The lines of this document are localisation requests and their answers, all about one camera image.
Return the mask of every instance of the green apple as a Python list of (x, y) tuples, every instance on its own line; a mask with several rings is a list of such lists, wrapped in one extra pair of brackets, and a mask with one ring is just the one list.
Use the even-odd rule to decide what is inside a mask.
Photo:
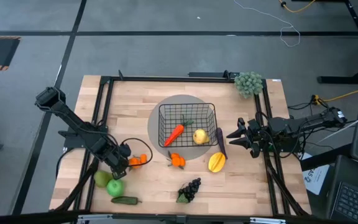
[(124, 183), (122, 180), (110, 180), (107, 184), (107, 193), (113, 197), (119, 197), (124, 194)]
[(112, 179), (112, 173), (98, 170), (93, 176), (94, 182), (98, 187), (106, 187), (107, 183)]

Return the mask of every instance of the keyboard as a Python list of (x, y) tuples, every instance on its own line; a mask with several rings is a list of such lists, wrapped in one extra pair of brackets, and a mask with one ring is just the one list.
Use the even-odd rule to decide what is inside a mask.
[(333, 211), (345, 215), (350, 220), (358, 221), (358, 187), (341, 182)]

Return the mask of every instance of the gray floor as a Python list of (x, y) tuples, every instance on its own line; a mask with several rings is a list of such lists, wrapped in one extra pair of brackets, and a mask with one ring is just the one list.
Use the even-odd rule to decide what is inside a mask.
[[(314, 3), (300, 14), (284, 11), (279, 2), (238, 0), (291, 22), (298, 30), (357, 30), (346, 6)], [(358, 13), (358, 1), (352, 1)], [(71, 30), (80, 0), (0, 0), (0, 30)], [(300, 8), (304, 2), (289, 2)], [(80, 30), (280, 30), (284, 24), (232, 1), (88, 0)], [(296, 37), (285, 37), (291, 43)], [(34, 106), (38, 92), (53, 85), (68, 37), (24, 37), (6, 72), (0, 72), (0, 215), (11, 211), (19, 179), (42, 113)], [(320, 85), (320, 75), (352, 75), (358, 71), (358, 38), (301, 37), (288, 48), (278, 37), (77, 37), (62, 82), (67, 103), (74, 108), (83, 75), (186, 76), (188, 72), (256, 71), (264, 78), (280, 78), (289, 105), (309, 100), (311, 94), (331, 98), (358, 85)], [(330, 103), (355, 119), (358, 94)], [(295, 117), (309, 110), (291, 111)], [(67, 129), (52, 118), (24, 205), (25, 213), (48, 210), (55, 180), (55, 165)], [(336, 147), (351, 141), (353, 130), (327, 140)], [(316, 142), (327, 133), (312, 135)], [(311, 154), (326, 151), (313, 148)], [(318, 203), (313, 212), (319, 213)]]

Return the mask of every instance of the white label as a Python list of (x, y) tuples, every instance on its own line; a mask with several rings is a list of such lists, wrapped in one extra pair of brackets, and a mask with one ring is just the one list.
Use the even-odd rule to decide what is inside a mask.
[[(305, 153), (302, 160), (310, 158), (311, 155)], [(303, 180), (305, 181), (306, 189), (315, 195), (320, 194), (321, 187), (323, 186), (324, 179), (326, 178), (329, 165), (317, 167), (315, 169), (303, 171)]]

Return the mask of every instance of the yellow cable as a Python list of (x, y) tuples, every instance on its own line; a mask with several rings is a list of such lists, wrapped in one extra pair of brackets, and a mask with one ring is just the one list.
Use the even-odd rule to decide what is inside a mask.
[(350, 93), (343, 94), (342, 96), (334, 97), (334, 98), (329, 99), (329, 100), (324, 100), (324, 101), (325, 101), (325, 102), (330, 102), (330, 101), (338, 100), (338, 99), (344, 98), (344, 97), (346, 97), (346, 96), (349, 96), (349, 95), (355, 94), (355, 93), (358, 93), (358, 90), (353, 91), (353, 92), (350, 92)]
[(291, 9), (289, 9), (285, 4), (284, 4), (284, 8), (292, 13), (296, 13), (296, 12), (300, 12), (300, 11), (303, 11), (304, 9), (307, 9), (309, 6), (311, 6), (316, 0), (313, 0), (311, 1), (307, 6), (301, 8), (301, 9), (298, 9), (298, 10), (295, 10), (295, 11), (292, 11)]

